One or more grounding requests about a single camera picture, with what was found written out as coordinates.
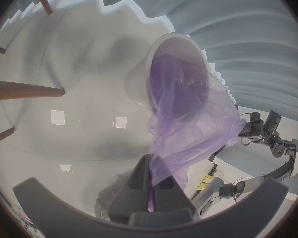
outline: robotic arm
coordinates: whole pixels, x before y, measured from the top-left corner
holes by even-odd
[[[215,177],[210,184],[199,193],[191,203],[196,208],[196,215],[202,218],[211,205],[216,204],[221,199],[234,198],[238,202],[248,196],[265,179],[273,177],[277,181],[283,181],[298,173],[298,140],[283,140],[276,131],[281,116],[274,111],[270,111],[265,123],[260,119],[258,112],[250,114],[250,122],[246,123],[238,137],[246,137],[251,140],[250,143],[269,146],[274,157],[289,156],[289,161],[280,168],[264,176],[254,177],[246,181],[240,181],[236,185],[224,183],[218,177]]]

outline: gray curtain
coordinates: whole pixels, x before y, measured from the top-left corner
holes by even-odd
[[[31,1],[38,2],[18,1],[19,9]],[[205,49],[236,105],[298,121],[298,25],[280,0],[133,1],[147,17],[166,15]]]

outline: plastic bag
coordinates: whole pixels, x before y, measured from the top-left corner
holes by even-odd
[[[246,121],[212,74],[170,54],[153,61],[150,83],[151,185],[173,175],[184,189],[189,166],[237,143]]]

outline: floor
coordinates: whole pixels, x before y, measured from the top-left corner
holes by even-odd
[[[65,89],[63,97],[0,101],[0,190],[36,177],[52,193],[95,215],[98,197],[119,188],[149,152],[151,112],[125,91],[129,71],[161,35],[166,17],[149,19],[131,0],[49,0],[17,13],[0,31],[0,81]]]

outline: trash bag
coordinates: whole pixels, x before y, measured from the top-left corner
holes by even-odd
[[[151,185],[173,175],[184,190],[189,166],[237,143],[246,121],[206,68],[170,54],[152,62],[150,86]]]

